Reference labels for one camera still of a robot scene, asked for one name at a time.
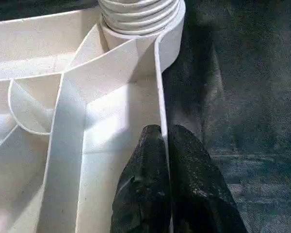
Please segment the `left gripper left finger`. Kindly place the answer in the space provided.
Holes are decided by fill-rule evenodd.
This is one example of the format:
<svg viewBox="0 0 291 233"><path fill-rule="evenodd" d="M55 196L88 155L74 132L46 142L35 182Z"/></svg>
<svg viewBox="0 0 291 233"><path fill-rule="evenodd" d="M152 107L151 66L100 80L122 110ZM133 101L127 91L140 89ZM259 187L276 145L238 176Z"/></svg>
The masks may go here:
<svg viewBox="0 0 291 233"><path fill-rule="evenodd" d="M169 232L170 182L160 126L143 128L120 175L112 210L112 233Z"/></svg>

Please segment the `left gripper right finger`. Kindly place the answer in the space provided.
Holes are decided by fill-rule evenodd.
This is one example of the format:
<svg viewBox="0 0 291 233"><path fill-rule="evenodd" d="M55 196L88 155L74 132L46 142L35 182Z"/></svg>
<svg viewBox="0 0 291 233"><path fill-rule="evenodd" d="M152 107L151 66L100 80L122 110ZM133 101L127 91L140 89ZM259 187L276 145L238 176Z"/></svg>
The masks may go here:
<svg viewBox="0 0 291 233"><path fill-rule="evenodd" d="M245 233L233 196L219 168L188 129L168 130L173 228L176 233Z"/></svg>

